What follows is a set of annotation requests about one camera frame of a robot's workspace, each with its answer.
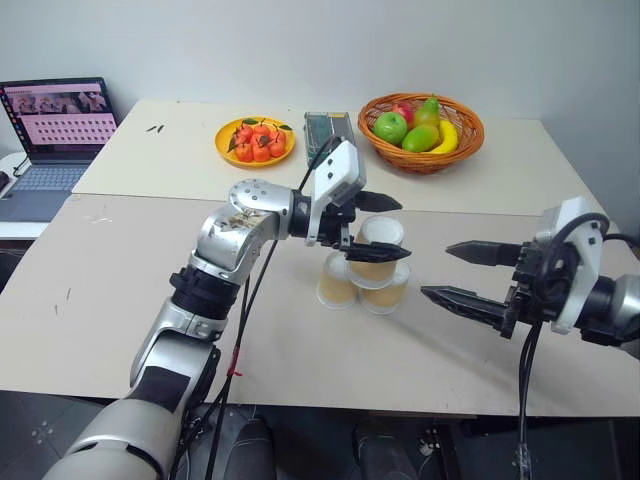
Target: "laptop keyboard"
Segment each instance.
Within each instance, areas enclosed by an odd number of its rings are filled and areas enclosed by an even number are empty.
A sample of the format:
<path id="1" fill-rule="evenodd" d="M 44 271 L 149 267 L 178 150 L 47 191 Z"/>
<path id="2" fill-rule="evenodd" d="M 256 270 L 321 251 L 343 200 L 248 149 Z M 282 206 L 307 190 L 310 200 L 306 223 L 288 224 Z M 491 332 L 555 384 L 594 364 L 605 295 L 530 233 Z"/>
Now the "laptop keyboard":
<path id="1" fill-rule="evenodd" d="M 86 168 L 28 169 L 15 183 L 13 190 L 71 190 Z"/>

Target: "laptop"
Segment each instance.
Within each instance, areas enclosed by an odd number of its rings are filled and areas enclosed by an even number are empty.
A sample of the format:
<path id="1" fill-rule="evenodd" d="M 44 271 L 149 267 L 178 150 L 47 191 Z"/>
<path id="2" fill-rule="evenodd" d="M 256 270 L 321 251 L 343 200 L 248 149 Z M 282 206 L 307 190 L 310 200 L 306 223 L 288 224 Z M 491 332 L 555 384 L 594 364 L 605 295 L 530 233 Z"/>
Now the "laptop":
<path id="1" fill-rule="evenodd" d="M 117 124 L 104 79 L 0 82 L 31 166 L 0 199 L 0 221 L 50 222 Z"/>

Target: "banana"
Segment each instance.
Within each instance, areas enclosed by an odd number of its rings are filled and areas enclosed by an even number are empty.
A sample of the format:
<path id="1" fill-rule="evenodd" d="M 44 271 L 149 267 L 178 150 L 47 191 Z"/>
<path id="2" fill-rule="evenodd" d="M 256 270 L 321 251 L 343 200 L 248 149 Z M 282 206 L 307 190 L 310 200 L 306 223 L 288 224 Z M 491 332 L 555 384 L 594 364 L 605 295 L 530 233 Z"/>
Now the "banana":
<path id="1" fill-rule="evenodd" d="M 440 119 L 438 130 L 440 130 L 440 138 L 442 139 L 442 143 L 431 150 L 429 153 L 453 152 L 458 146 L 458 131 L 456 130 L 455 125 L 449 120 Z"/>

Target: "red apple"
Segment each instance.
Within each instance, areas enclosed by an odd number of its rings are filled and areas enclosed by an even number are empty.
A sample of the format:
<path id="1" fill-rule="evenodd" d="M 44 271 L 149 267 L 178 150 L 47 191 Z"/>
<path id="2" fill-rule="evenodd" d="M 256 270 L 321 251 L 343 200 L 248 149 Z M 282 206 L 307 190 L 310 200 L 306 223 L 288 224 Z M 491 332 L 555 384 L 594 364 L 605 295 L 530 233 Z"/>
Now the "red apple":
<path id="1" fill-rule="evenodd" d="M 394 103 L 391 111 L 402 115 L 407 121 L 407 125 L 411 125 L 411 122 L 413 122 L 413 109 L 407 102 Z"/>

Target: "green leaf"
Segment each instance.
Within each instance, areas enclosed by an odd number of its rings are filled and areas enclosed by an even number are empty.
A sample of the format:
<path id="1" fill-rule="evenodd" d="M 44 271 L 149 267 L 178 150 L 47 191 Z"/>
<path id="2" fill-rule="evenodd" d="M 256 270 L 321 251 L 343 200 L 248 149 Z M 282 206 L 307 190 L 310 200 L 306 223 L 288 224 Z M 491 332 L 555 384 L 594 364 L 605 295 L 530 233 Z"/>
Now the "green leaf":
<path id="1" fill-rule="evenodd" d="M 234 148 L 236 148 L 236 137 L 232 135 L 231 140 L 229 140 L 229 150 L 227 150 L 227 153 L 229 153 Z"/>

